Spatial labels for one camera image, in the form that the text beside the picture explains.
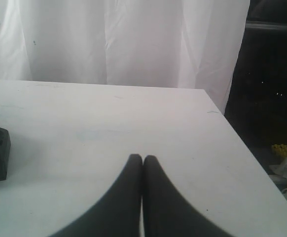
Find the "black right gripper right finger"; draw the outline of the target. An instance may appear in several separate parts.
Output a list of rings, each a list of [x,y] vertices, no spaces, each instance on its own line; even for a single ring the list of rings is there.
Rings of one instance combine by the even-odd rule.
[[[143,162],[143,224],[146,237],[229,237],[175,188],[157,157]]]

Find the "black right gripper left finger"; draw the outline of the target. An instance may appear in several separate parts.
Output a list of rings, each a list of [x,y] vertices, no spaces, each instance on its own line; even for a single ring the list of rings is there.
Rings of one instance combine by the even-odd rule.
[[[143,160],[131,154],[107,192],[54,237],[139,237]]]

